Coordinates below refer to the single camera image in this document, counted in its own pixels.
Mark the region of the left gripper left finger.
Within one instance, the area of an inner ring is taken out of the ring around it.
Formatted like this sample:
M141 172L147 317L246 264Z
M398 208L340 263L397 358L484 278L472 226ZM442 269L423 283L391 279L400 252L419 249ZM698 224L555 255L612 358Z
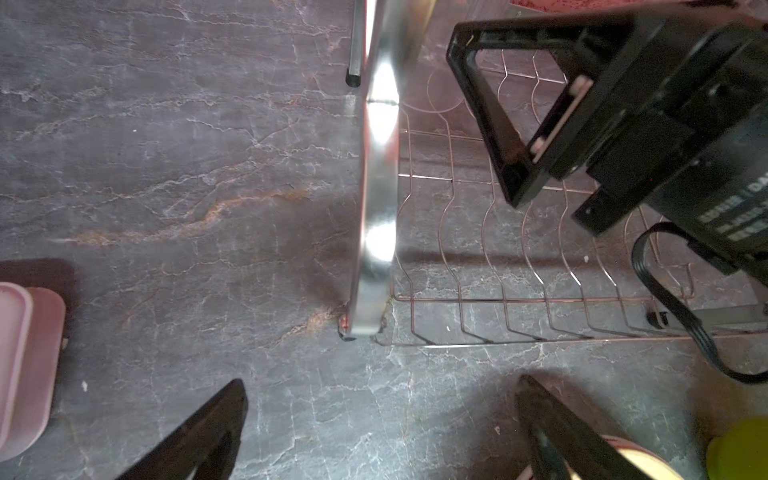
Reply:
M248 412L242 380L227 383L122 479L228 479Z

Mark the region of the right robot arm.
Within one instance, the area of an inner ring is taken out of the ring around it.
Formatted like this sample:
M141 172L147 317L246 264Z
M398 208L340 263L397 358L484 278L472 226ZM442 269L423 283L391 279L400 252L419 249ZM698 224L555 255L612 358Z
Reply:
M567 78L530 140L480 71L486 50L542 51ZM645 3L462 22L447 62L512 206L584 170L590 233L646 204L720 269L767 271L767 24L732 1Z

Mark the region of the lime green bowl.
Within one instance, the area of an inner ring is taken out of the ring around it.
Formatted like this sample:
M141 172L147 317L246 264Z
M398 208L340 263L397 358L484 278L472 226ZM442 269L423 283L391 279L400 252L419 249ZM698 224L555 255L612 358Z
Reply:
M711 480L767 480L767 417L740 421L711 440L706 469Z

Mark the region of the yellow bear plate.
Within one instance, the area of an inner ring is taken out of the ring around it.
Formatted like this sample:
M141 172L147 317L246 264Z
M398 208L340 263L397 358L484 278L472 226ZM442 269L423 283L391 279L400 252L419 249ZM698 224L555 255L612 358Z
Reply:
M601 436L579 423L536 426L528 451L532 464L520 479L679 479L653 452L618 437Z

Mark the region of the chrome two-tier dish rack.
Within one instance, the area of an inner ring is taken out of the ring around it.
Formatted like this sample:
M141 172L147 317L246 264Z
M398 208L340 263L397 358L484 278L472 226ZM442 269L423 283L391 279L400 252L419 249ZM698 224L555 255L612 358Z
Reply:
M684 323L636 276L633 258L713 336L767 329L767 271L720 269L705 246L641 204L602 234L574 219L597 190L584 171L548 181L530 202L504 198L476 119L447 62L454 27L415 59L430 1L361 1L367 43L360 224L343 339L470 348L585 340L680 340ZM524 140L567 84L552 56L477 57Z

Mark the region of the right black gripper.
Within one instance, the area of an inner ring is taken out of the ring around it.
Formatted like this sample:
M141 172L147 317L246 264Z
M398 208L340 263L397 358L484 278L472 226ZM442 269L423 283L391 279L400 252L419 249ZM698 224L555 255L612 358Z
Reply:
M490 50L546 52L566 76L529 140L480 71ZM728 1L463 22L446 59L505 200L522 206L585 170L598 189L575 218L594 234L641 203L710 227L736 203L725 185L762 164L767 25Z

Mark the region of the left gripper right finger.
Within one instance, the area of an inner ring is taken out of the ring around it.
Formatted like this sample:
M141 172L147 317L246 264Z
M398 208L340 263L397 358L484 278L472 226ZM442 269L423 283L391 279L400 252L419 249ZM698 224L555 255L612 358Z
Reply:
M534 377L519 378L515 405L534 479L648 477Z

